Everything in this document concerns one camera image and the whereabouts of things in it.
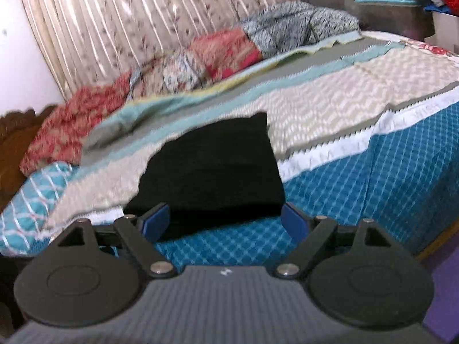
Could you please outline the red floral blanket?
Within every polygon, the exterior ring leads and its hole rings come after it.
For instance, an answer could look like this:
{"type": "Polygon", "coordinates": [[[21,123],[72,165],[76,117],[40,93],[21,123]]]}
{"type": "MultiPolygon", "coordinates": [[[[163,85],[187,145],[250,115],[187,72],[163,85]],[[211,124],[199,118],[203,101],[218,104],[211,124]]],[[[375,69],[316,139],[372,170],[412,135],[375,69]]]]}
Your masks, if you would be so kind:
{"type": "Polygon", "coordinates": [[[130,76],[126,71],[109,85],[82,87],[67,103],[57,106],[27,148],[20,171],[29,176],[52,162],[79,165],[89,133],[125,104],[130,76]]]}

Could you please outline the black pants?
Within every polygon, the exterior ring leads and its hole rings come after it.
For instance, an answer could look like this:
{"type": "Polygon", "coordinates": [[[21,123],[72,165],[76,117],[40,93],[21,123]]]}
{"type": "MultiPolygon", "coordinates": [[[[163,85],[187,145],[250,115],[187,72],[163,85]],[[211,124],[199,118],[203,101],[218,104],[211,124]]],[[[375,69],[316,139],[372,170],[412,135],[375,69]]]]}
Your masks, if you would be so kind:
{"type": "Polygon", "coordinates": [[[126,214],[158,204],[170,219],[160,241],[275,218],[285,191],[268,136],[268,115],[220,120],[168,141],[147,163],[126,214]]]}

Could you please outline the teal lattice pillow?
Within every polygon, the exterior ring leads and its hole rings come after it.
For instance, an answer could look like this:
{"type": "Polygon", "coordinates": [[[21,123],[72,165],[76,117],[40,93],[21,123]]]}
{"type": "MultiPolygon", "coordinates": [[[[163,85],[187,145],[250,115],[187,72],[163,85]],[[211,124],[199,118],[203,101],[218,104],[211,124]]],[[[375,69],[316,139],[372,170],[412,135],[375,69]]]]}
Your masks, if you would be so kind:
{"type": "Polygon", "coordinates": [[[54,162],[34,172],[1,212],[1,254],[36,255],[47,247],[44,226],[78,168],[54,162]]]}

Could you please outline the brown wooden headboard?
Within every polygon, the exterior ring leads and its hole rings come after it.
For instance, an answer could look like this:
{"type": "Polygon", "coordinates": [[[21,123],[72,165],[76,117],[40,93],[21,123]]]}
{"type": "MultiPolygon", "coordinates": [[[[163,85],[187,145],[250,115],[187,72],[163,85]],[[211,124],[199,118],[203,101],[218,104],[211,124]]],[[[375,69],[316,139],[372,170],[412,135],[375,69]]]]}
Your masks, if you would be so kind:
{"type": "Polygon", "coordinates": [[[46,107],[40,114],[33,109],[10,111],[1,116],[0,124],[0,210],[3,211],[26,180],[20,163],[44,120],[56,105],[46,107]]]}

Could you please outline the beige floral curtain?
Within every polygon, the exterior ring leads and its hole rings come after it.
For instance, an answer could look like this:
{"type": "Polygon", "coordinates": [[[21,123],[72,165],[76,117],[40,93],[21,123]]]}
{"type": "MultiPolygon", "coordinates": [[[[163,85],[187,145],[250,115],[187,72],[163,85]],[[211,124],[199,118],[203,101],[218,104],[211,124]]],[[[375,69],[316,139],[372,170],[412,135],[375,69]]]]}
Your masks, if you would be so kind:
{"type": "Polygon", "coordinates": [[[64,99],[284,1],[295,0],[22,0],[64,99]]]}

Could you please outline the patterned blue white bedsheet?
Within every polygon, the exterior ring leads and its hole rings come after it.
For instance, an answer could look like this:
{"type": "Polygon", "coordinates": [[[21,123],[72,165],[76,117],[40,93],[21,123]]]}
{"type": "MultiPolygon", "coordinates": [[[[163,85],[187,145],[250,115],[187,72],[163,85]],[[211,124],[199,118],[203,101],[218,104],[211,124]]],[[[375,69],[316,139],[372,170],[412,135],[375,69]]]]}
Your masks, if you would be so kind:
{"type": "Polygon", "coordinates": [[[297,207],[343,224],[373,218],[412,252],[458,219],[458,55],[367,31],[279,55],[201,92],[120,108],[86,138],[45,223],[49,243],[78,217],[107,224],[125,214],[168,141],[260,112],[297,207]]]}

